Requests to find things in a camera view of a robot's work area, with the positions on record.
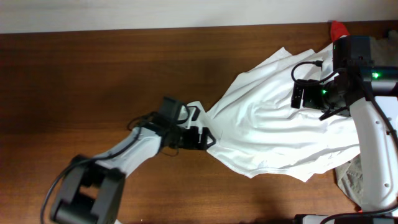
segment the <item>green led light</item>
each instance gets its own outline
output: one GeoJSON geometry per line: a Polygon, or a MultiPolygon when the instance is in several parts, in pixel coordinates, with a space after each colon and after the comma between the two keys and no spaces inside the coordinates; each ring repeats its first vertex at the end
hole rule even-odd
{"type": "Polygon", "coordinates": [[[377,72],[373,72],[373,73],[372,73],[372,77],[373,77],[373,78],[379,78],[379,77],[380,77],[380,74],[377,73],[377,72]]]}

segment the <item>brown wooden surface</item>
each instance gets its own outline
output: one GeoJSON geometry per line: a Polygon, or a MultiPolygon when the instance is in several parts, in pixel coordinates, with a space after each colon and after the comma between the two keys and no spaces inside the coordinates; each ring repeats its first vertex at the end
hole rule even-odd
{"type": "MultiPolygon", "coordinates": [[[[381,37],[397,22],[347,23],[381,37]]],[[[108,150],[164,95],[217,102],[237,74],[285,47],[330,43],[328,24],[0,35],[0,223],[38,223],[55,176],[79,153],[108,150]]],[[[248,179],[205,152],[158,155],[127,180],[124,223],[238,223],[352,212],[333,173],[303,183],[248,179]]]]}

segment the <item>cable wire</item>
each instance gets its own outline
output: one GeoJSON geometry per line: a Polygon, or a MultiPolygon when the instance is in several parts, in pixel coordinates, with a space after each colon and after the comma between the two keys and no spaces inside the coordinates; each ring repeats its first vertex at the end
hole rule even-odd
{"type": "Polygon", "coordinates": [[[300,80],[297,80],[294,77],[294,71],[296,70],[296,68],[298,68],[301,65],[306,65],[306,64],[311,64],[311,65],[316,65],[318,67],[322,66],[322,61],[314,61],[314,62],[300,62],[298,64],[296,64],[293,69],[292,69],[292,80],[294,81],[294,83],[300,85],[300,86],[315,86],[315,85],[319,85],[327,80],[329,80],[331,77],[333,77],[334,75],[336,75],[338,72],[345,72],[346,69],[345,68],[337,68],[336,70],[334,70],[330,75],[328,75],[326,78],[323,78],[319,81],[308,81],[308,82],[301,82],[300,80]]]}
{"type": "Polygon", "coordinates": [[[176,156],[178,156],[178,155],[180,154],[180,149],[179,149],[179,148],[176,148],[175,150],[176,150],[177,152],[175,152],[174,155],[173,155],[173,154],[166,153],[166,152],[164,152],[164,151],[160,151],[160,153],[162,153],[162,154],[165,155],[165,156],[176,157],[176,156]]]}
{"type": "MultiPolygon", "coordinates": [[[[376,111],[379,113],[380,117],[382,118],[382,120],[386,124],[388,130],[390,131],[390,135],[391,135],[392,140],[393,140],[393,142],[395,144],[395,147],[398,150],[398,137],[397,137],[396,131],[394,130],[394,127],[392,127],[392,124],[388,120],[386,114],[384,114],[383,110],[380,108],[379,104],[376,102],[376,99],[374,98],[372,92],[366,88],[366,86],[363,83],[362,79],[359,78],[358,76],[355,76],[355,79],[361,85],[361,88],[363,89],[365,96],[368,98],[368,100],[370,100],[370,102],[372,103],[372,105],[374,106],[374,108],[376,109],[376,111]]],[[[379,210],[379,211],[374,211],[374,212],[336,214],[336,215],[332,215],[332,216],[326,217],[324,220],[322,220],[322,222],[320,224],[325,224],[326,222],[328,222],[330,220],[336,220],[336,219],[340,219],[340,218],[356,218],[356,217],[366,217],[366,216],[380,216],[380,215],[385,215],[387,213],[391,213],[391,212],[393,212],[396,209],[398,209],[398,203],[397,203],[397,205],[395,205],[395,206],[393,206],[391,208],[387,208],[387,209],[379,210]]]]}

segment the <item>wood grain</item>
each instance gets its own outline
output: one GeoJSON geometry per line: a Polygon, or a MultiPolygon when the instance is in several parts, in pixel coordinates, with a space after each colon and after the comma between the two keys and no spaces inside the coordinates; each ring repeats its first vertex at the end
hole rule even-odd
{"type": "MultiPolygon", "coordinates": [[[[396,21],[347,23],[381,37],[396,21]]],[[[108,150],[126,123],[164,95],[205,109],[237,74],[285,47],[330,43],[328,24],[107,30],[0,35],[1,223],[38,223],[55,176],[79,153],[108,150]]],[[[124,223],[239,223],[296,213],[353,211],[333,173],[307,183],[284,175],[248,179],[205,152],[159,154],[128,178],[124,223]]]]}

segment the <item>black bracket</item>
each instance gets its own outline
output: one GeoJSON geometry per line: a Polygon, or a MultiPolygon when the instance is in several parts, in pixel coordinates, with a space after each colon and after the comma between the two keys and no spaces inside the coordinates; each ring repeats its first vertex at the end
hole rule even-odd
{"type": "MultiPolygon", "coordinates": [[[[77,156],[73,162],[81,161],[77,156]]],[[[106,169],[97,164],[86,164],[72,169],[64,178],[51,208],[50,218],[65,224],[110,224],[119,212],[126,175],[119,169],[106,169]],[[97,187],[92,198],[80,192],[80,187],[97,187]]]]}
{"type": "Polygon", "coordinates": [[[300,109],[301,99],[303,98],[303,91],[304,91],[303,86],[294,83],[292,101],[290,103],[290,106],[292,108],[300,109]]]}
{"type": "MultiPolygon", "coordinates": [[[[192,150],[207,150],[209,147],[216,144],[216,139],[211,134],[208,128],[202,128],[201,133],[199,128],[191,126],[189,129],[179,126],[186,122],[189,117],[185,120],[178,120],[178,116],[184,104],[178,100],[171,98],[164,98],[162,106],[158,113],[152,115],[152,121],[144,125],[144,128],[153,130],[162,137],[162,143],[159,151],[163,147],[171,147],[172,149],[192,149],[192,150]]],[[[192,121],[195,121],[200,110],[196,106],[185,106],[187,110],[194,107],[195,111],[192,115],[192,121]]]]}

